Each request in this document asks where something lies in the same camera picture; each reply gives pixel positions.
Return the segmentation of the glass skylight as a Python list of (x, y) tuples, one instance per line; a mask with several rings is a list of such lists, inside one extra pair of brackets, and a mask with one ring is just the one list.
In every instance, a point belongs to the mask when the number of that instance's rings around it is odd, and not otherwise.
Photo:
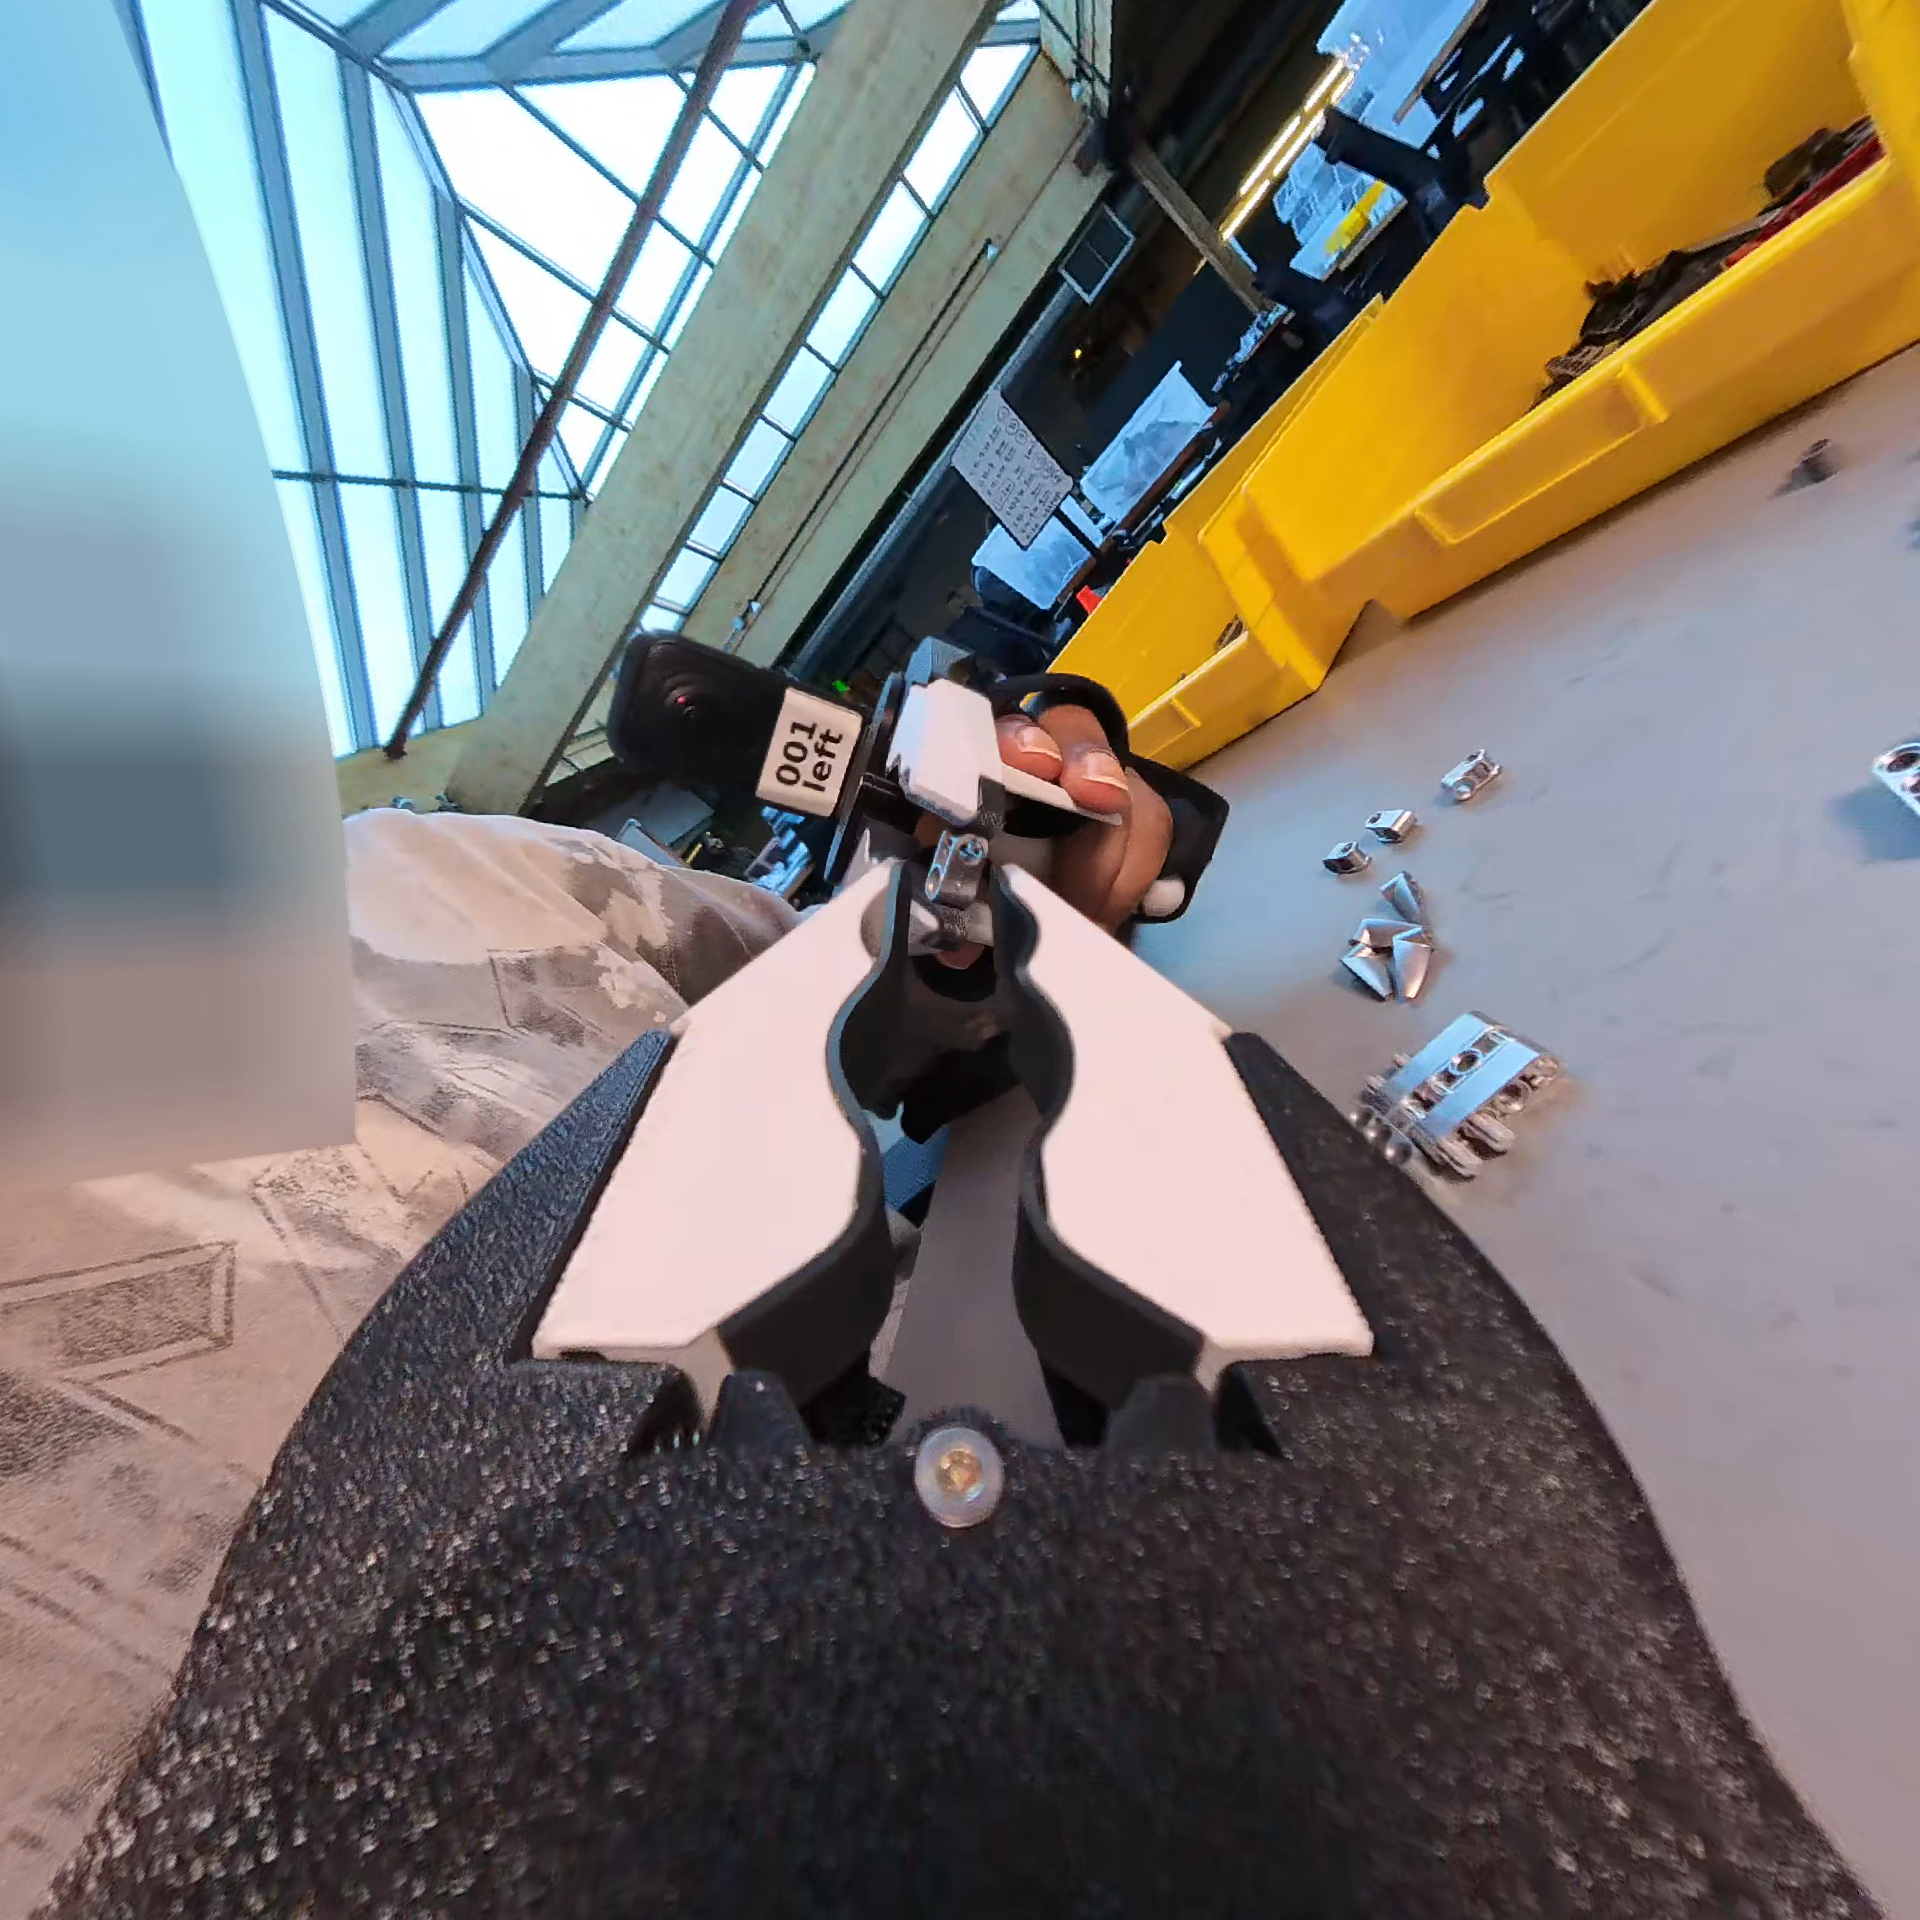
[[(396, 731), (722, 4), (116, 4), (197, 218), (336, 758)], [(478, 720), (864, 4), (756, 4), (415, 731)]]

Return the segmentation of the yellow bin with grey parts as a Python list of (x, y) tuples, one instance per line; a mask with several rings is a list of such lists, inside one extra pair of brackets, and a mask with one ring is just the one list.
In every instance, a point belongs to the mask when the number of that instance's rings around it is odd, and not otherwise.
[(1262, 447), (1203, 481), (1053, 663), (1114, 697), (1137, 756), (1188, 771), (1254, 733), (1322, 688), (1354, 625), (1273, 532), (1271, 478)]

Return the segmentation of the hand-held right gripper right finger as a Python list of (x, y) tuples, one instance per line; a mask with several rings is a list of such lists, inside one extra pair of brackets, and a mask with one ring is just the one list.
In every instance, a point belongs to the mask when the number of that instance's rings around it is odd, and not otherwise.
[(1104, 1411), (1241, 1364), (1368, 1360), (1241, 1036), (1027, 873), (993, 887), (1012, 1068), (1036, 1108), (1015, 1301), (1046, 1371)]

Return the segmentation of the small grey block piece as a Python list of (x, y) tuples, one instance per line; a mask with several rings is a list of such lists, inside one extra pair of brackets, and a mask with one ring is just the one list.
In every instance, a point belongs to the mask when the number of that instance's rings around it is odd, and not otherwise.
[(993, 945), (993, 841), (985, 830), (955, 828), (934, 816), (923, 820), (921, 837), (928, 849), (925, 896), (938, 928), (934, 957), (959, 972)]

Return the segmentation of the grey desk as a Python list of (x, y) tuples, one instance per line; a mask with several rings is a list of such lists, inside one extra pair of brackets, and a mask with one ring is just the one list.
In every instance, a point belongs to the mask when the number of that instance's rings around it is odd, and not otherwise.
[[(1779, 493), (1820, 438), (1833, 481)], [(1614, 1428), (1741, 1699), (1917, 1917), (1917, 351), (1402, 627), (1212, 756), (1142, 953), (1335, 1104), (1464, 1012), (1563, 1065), (1438, 1199)], [(1440, 780), (1504, 775), (1457, 807)], [(1413, 809), (1385, 847), (1364, 828)], [(1360, 877), (1324, 854), (1358, 839)], [(1341, 966), (1428, 894), (1424, 994)]]

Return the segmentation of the white paper sign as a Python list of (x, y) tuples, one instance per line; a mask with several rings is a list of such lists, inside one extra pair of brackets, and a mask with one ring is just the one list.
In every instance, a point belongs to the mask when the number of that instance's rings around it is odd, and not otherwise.
[(983, 394), (953, 447), (951, 466), (1021, 551), (1044, 536), (1076, 489), (1000, 389)]

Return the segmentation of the pile of black building parts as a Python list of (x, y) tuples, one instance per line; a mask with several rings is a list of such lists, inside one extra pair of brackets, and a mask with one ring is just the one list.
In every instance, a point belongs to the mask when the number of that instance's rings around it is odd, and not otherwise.
[(1712, 284), (1716, 277), (1807, 218), (1813, 209), (1824, 205), (1883, 158), (1885, 144), (1869, 118), (1860, 118), (1837, 131), (1818, 129), (1767, 171), (1767, 203), (1758, 218), (1691, 248), (1676, 248), (1652, 267), (1591, 283), (1587, 286), (1591, 305), (1576, 339), (1546, 364), (1536, 402), (1544, 404), (1572, 387), (1587, 372), (1633, 345), (1638, 334)]

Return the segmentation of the computer monitor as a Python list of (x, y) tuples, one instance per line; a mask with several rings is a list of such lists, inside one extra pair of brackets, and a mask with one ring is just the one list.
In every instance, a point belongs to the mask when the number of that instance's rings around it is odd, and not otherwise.
[(1103, 527), (1123, 523), (1165, 468), (1212, 432), (1212, 402), (1193, 387), (1182, 364), (1173, 364), (1086, 470), (1080, 483), (1084, 506)]

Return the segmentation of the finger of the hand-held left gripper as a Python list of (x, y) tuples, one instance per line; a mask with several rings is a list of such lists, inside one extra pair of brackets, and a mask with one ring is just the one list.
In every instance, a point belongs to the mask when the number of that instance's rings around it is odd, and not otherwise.
[(1044, 784), (1000, 756), (991, 701), (968, 686), (909, 686), (894, 727), (894, 784), (917, 809), (957, 832), (1000, 832), (1006, 777), (1019, 799)]

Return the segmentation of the yellow bin with black parts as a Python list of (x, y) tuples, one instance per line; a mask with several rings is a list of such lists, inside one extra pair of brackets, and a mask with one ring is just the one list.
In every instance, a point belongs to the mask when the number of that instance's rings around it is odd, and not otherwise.
[[(1222, 722), (1322, 686), (1356, 620), (1434, 608), (1917, 345), (1919, 6), (1661, 2), (1498, 163), (1207, 534), (1245, 635), (1178, 690)], [(1595, 288), (1760, 216), (1868, 120), (1881, 158), (1540, 396)]]

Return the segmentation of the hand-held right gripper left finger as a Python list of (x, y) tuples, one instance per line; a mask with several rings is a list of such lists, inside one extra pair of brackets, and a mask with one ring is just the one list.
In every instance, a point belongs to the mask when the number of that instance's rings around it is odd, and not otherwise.
[(866, 1356), (891, 1311), (891, 1231), (839, 1051), (896, 881), (870, 869), (677, 1023), (544, 1309), (540, 1360), (671, 1366), (714, 1411), (735, 1373), (805, 1405)]

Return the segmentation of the person's left hand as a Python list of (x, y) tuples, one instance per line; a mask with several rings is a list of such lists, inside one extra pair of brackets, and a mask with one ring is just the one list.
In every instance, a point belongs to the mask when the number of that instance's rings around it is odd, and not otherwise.
[(1114, 752), (1099, 718), (1055, 705), (997, 720), (1006, 767), (1059, 786), (1097, 816), (1053, 845), (1048, 885), (1106, 934), (1122, 938), (1163, 877), (1173, 843), (1165, 799)]

